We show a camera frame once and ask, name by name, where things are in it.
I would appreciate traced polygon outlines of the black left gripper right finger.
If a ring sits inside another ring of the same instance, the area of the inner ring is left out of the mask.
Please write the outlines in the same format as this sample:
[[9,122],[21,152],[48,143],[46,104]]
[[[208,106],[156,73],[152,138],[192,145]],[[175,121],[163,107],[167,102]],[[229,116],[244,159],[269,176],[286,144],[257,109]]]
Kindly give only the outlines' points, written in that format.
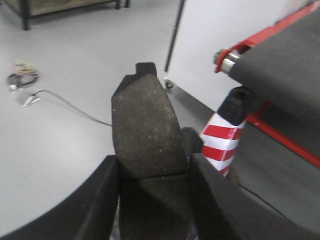
[[267,210],[201,153],[189,160],[190,204],[201,240],[318,240],[319,234]]

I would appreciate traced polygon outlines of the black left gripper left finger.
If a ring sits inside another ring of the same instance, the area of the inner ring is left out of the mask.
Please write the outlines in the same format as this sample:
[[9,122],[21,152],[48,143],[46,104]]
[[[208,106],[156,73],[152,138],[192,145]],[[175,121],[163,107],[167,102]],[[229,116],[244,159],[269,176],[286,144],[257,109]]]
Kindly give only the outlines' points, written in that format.
[[3,240],[108,240],[118,205],[118,162],[108,155],[70,196]]

